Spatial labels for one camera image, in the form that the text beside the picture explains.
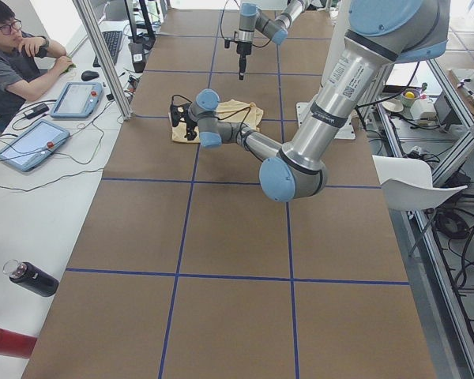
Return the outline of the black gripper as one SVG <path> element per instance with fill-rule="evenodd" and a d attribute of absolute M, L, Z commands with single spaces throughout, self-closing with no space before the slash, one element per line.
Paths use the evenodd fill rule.
<path fill-rule="evenodd" d="M 251 55 L 252 42 L 237 42 L 236 52 L 239 54 L 239 80 L 243 81 L 246 73 L 247 56 Z"/>
<path fill-rule="evenodd" d="M 194 141 L 198 136 L 198 133 L 196 131 L 198 124 L 193 121 L 189 116 L 185 116 L 184 121 L 186 123 L 186 133 L 184 138 L 188 141 Z"/>

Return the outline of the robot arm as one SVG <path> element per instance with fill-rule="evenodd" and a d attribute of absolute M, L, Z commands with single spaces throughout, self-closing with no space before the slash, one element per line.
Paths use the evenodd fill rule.
<path fill-rule="evenodd" d="M 279 202 L 310 197 L 327 182 L 322 156 L 383 67 L 437 58 L 446 50 L 448 1 L 351 1 L 344 50 L 307 108 L 289 142 L 280 144 L 245 122 L 216 114 L 220 98 L 212 89 L 191 103 L 171 107 L 171 124 L 184 121 L 204 148 L 236 143 L 261 160 L 265 195 Z"/>
<path fill-rule="evenodd" d="M 242 81 L 246 73 L 246 59 L 252 53 L 254 33 L 260 32 L 276 45 L 281 45 L 288 36 L 288 29 L 295 19 L 310 6 L 311 1 L 290 1 L 287 7 L 274 19 L 266 16 L 254 3 L 244 2 L 239 9 L 239 26 L 233 39 L 226 41 L 236 43 L 239 55 L 239 79 Z"/>

